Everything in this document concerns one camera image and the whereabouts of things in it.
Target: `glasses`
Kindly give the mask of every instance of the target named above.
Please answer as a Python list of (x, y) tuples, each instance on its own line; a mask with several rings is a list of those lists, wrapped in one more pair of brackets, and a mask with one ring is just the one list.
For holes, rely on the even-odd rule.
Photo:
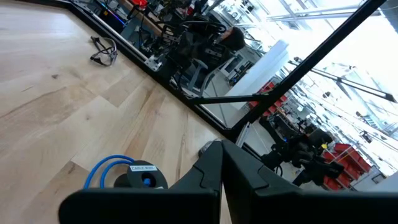
[[(118, 51), (116, 50), (116, 43), (114, 42), (114, 40), (106, 37), (103, 37), (103, 39), (111, 43), (112, 46), (107, 48), (101, 43), (99, 37), (91, 37), (91, 40), (93, 41), (95, 47), (98, 49), (98, 52), (93, 54), (90, 57), (90, 60), (105, 67), (108, 67), (111, 66), (116, 61), (116, 57), (118, 56)], [(107, 55), (109, 57), (109, 61), (106, 62), (101, 61), (100, 54)]]

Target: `black metal frame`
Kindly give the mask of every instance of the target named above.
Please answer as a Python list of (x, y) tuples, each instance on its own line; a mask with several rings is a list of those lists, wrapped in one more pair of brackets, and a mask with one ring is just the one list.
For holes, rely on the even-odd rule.
[[(289, 61), (289, 63), (292, 64), (292, 65), (295, 65), (295, 66), (299, 65), (298, 62)], [(336, 75), (324, 72), (324, 71), (316, 69), (316, 68), (312, 68), (311, 72), (313, 72), (313, 73), (315, 73), (317, 75), (321, 75), (321, 76), (323, 76), (325, 78), (329, 78), (329, 79), (331, 79), (331, 80), (333, 80), (335, 82), (342, 83), (344, 85), (348, 85), (348, 86), (350, 86), (352, 88), (355, 88), (357, 90), (364, 91), (365, 93), (369, 93), (371, 95), (380, 97), (380, 98), (382, 98), (384, 100), (387, 100), (387, 101), (390, 101), (390, 102), (393, 102), (393, 103), (397, 103), (397, 100), (394, 98), (394, 96), (391, 93), (386, 93), (386, 92), (383, 92), (381, 90), (377, 90), (375, 88), (371, 88), (371, 87), (368, 87), (366, 85), (362, 85), (360, 83), (356, 83), (354, 81), (338, 77)]]
[[(313, 68), (320, 60), (322, 60), (331, 50), (333, 50), (345, 37), (347, 37), (357, 26), (359, 26), (366, 18), (368, 18), (375, 10), (378, 9), (386, 0), (368, 0), (356, 12), (354, 12), (347, 20), (335, 30), (329, 38), (327, 38), (318, 48), (316, 48), (296, 69), (294, 69), (282, 82), (272, 91), (265, 95), (251, 96), (226, 96), (219, 98), (190, 98), (188, 99), (177, 86), (173, 86), (170, 82), (165, 81), (160, 76), (149, 69), (143, 61), (143, 58), (134, 52), (125, 41), (116, 35), (109, 26), (99, 21), (94, 14), (84, 11), (78, 5), (69, 1), (62, 0), (20, 0), (36, 4), (61, 7), (68, 9), (95, 32), (102, 37), (111, 38), (115, 41), (119, 51), (128, 59), (134, 62), (138, 67), (143, 69), (155, 81), (161, 84), (171, 94), (177, 97), (182, 103), (193, 110), (197, 115), (204, 119), (208, 124), (214, 127), (227, 139), (235, 142), (239, 133), (245, 124), (253, 123), (260, 118), (270, 106), (274, 104), (282, 95), (289, 91), (311, 68)], [(239, 120), (232, 128), (228, 128), (215, 118), (211, 113), (198, 104), (207, 103), (233, 103), (242, 101), (258, 101), (259, 104)]]

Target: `wooden floor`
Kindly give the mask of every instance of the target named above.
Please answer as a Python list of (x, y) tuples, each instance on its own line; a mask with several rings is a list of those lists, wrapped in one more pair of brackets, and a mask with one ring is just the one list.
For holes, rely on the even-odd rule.
[[(72, 13), (1, 1), (0, 15), (0, 223), (57, 223), (60, 202), (112, 154), (155, 164), (172, 185), (220, 137), (122, 54), (90, 62), (98, 35)], [(222, 213), (230, 223), (224, 199)]]

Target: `white panel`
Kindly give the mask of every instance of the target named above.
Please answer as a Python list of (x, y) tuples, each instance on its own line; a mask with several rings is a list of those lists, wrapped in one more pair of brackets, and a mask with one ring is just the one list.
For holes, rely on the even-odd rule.
[[(287, 51), (289, 44), (284, 40), (279, 40), (268, 53), (250, 68), (247, 74), (235, 84), (226, 96), (242, 96), (257, 93), (277, 71), (279, 71), (289, 60)], [(245, 104), (233, 103), (236, 109), (242, 108)]]

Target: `metal pole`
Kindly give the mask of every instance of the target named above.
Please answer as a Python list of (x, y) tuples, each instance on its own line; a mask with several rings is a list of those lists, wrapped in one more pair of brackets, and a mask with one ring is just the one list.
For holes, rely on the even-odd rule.
[(279, 2), (283, 5), (283, 7), (286, 9), (286, 11), (289, 12), (291, 17), (296, 18), (296, 14), (293, 12), (293, 10), (290, 8), (290, 6), (285, 2), (285, 0), (279, 0)]
[(355, 30), (366, 18), (376, 11), (386, 0), (368, 0), (339, 26), (319, 47), (317, 47), (299, 66), (297, 66), (273, 91), (267, 101), (260, 102), (253, 110), (240, 119), (231, 129), (237, 136), (247, 122), (253, 123), (275, 101), (289, 91), (311, 68), (317, 65), (331, 50)]
[(236, 143), (235, 143), (238, 147), (242, 147), (243, 146), (244, 140), (246, 140), (246, 136), (249, 133), (250, 125), (251, 125), (251, 123), (247, 123), (245, 125), (245, 127), (242, 129), (241, 133), (239, 134), (239, 137), (238, 137), (238, 139), (236, 140)]
[(203, 14), (204, 15), (208, 14), (215, 7), (219, 6), (223, 1), (224, 0), (215, 0), (214, 3), (203, 12)]
[[(300, 65), (298, 62), (293, 62), (293, 61), (289, 61), (289, 63), (292, 64), (292, 65), (295, 65), (295, 66)], [(371, 87), (368, 87), (366, 85), (362, 85), (362, 84), (353, 82), (351, 80), (347, 80), (345, 78), (341, 78), (341, 77), (338, 77), (336, 75), (332, 75), (330, 73), (324, 72), (324, 71), (316, 69), (316, 68), (312, 68), (311, 72), (313, 72), (313, 73), (315, 73), (317, 75), (321, 75), (321, 76), (323, 76), (325, 78), (330, 78), (331, 80), (333, 80), (335, 82), (348, 85), (348, 86), (350, 86), (352, 88), (355, 88), (357, 90), (361, 90), (361, 91), (364, 91), (366, 93), (372, 94), (374, 96), (380, 97), (380, 98), (385, 99), (387, 101), (391, 101), (391, 102), (397, 103), (397, 101), (394, 98), (394, 96), (392, 94), (390, 94), (390, 93), (384, 93), (383, 91), (377, 90), (375, 88), (371, 88)]]
[(267, 100), (266, 94), (253, 94), (246, 96), (219, 96), (219, 97), (195, 97), (189, 101), (194, 105), (215, 104), (215, 103), (239, 103), (250, 101)]
[[(309, 1), (309, 3), (314, 7), (314, 8), (317, 8), (318, 6), (315, 4), (315, 2), (314, 1), (312, 1), (312, 0), (308, 0)], [(301, 0), (297, 0), (297, 2), (300, 4), (300, 5), (304, 5), (304, 3), (301, 1)], [(331, 29), (332, 30), (334, 30), (335, 28), (330, 24), (330, 22), (327, 20), (327, 19), (325, 19), (325, 22), (331, 27)]]
[[(334, 14), (322, 14), (322, 15), (314, 15), (314, 16), (297, 16), (295, 18), (275, 18), (275, 19), (267, 19), (268, 22), (288, 22), (288, 21), (297, 21), (297, 20), (307, 20), (307, 19), (332, 19), (332, 18), (345, 18), (352, 15), (351, 12), (341, 12)], [(380, 12), (375, 12), (371, 14), (371, 16), (381, 16)]]
[[(331, 7), (331, 8), (315, 8), (315, 9), (304, 9), (304, 10), (299, 10), (299, 11), (294, 11), (293, 13), (296, 16), (299, 16), (301, 14), (309, 14), (309, 13), (315, 13), (315, 12), (331, 12), (331, 11), (339, 11), (339, 10), (350, 10), (350, 9), (357, 9), (358, 5), (351, 5), (351, 6), (342, 6), (342, 7)], [(276, 15), (276, 16), (269, 16), (267, 18), (278, 18), (278, 17), (289, 17), (290, 14), (283, 14), (283, 15)]]

